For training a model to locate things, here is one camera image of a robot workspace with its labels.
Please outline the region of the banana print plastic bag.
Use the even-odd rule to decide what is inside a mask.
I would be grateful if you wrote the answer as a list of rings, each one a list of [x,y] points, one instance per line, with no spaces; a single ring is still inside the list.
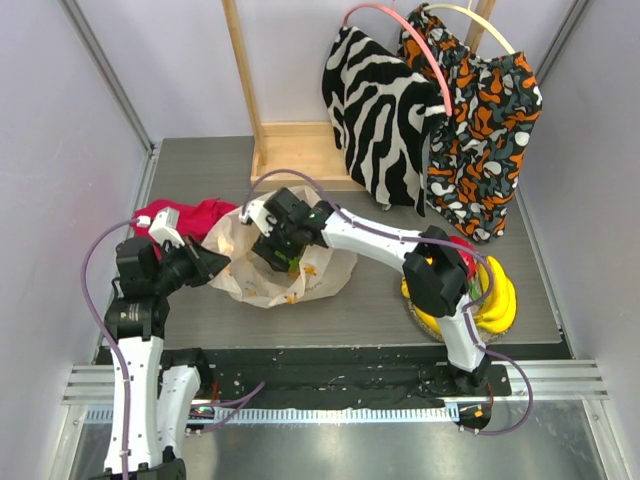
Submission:
[[[210,282],[213,288],[227,292],[238,302],[269,309],[334,296],[349,282],[358,256],[318,245],[303,250],[297,278],[272,270],[252,252],[261,233],[254,225],[241,224],[240,213],[238,207],[224,215],[203,241],[206,249],[231,259]]]

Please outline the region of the fake yellow bell pepper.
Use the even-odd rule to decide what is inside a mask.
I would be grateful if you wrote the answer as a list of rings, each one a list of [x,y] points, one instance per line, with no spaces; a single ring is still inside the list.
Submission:
[[[410,293],[406,278],[403,278],[401,281],[401,293],[405,299],[410,299]]]

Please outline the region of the fake yellow banana bunch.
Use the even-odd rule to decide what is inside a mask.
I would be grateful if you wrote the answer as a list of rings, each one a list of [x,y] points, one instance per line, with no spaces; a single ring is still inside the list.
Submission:
[[[411,313],[417,324],[423,330],[433,335],[441,334],[438,322],[433,316],[426,314],[415,307],[411,308]]]

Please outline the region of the fake green apple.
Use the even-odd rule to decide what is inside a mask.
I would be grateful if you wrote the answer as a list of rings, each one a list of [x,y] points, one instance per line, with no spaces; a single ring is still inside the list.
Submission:
[[[281,259],[284,261],[286,265],[286,273],[287,275],[295,279],[300,275],[300,260],[302,258],[301,255],[297,255],[294,257],[287,257],[284,254],[278,253]]]

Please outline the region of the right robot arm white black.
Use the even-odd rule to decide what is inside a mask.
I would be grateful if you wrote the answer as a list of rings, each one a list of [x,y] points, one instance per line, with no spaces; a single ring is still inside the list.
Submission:
[[[435,318],[457,391],[472,395],[488,381],[491,364],[484,342],[472,325],[469,269],[444,230],[402,230],[361,218],[334,203],[311,206],[282,188],[267,200],[241,209],[241,222],[260,236],[253,252],[273,270],[283,271],[310,246],[345,250],[400,272],[416,312]]]

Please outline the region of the fake red dragon fruit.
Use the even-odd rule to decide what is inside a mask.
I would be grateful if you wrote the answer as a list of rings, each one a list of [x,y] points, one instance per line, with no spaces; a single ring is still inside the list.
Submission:
[[[449,240],[452,243],[455,243],[456,245],[460,245],[468,249],[469,251],[472,251],[472,252],[476,251],[476,249],[473,247],[471,243],[469,243],[467,240],[459,236],[450,236]],[[461,258],[464,260],[467,266],[467,269],[468,269],[467,280],[469,283],[470,296],[471,296],[471,299],[475,301],[482,295],[482,287],[481,287],[481,284],[479,283],[478,276],[477,276],[476,260],[470,253],[466,251],[459,250],[458,253],[461,256]]]

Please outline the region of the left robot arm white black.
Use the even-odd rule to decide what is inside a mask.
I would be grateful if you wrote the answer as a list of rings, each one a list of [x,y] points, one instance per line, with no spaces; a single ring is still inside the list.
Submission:
[[[230,260],[188,238],[156,254],[152,241],[130,238],[116,248],[115,298],[104,323],[114,338],[111,441],[104,479],[183,479],[181,449],[193,399],[205,397],[213,374],[200,348],[164,346],[169,296],[200,287]]]

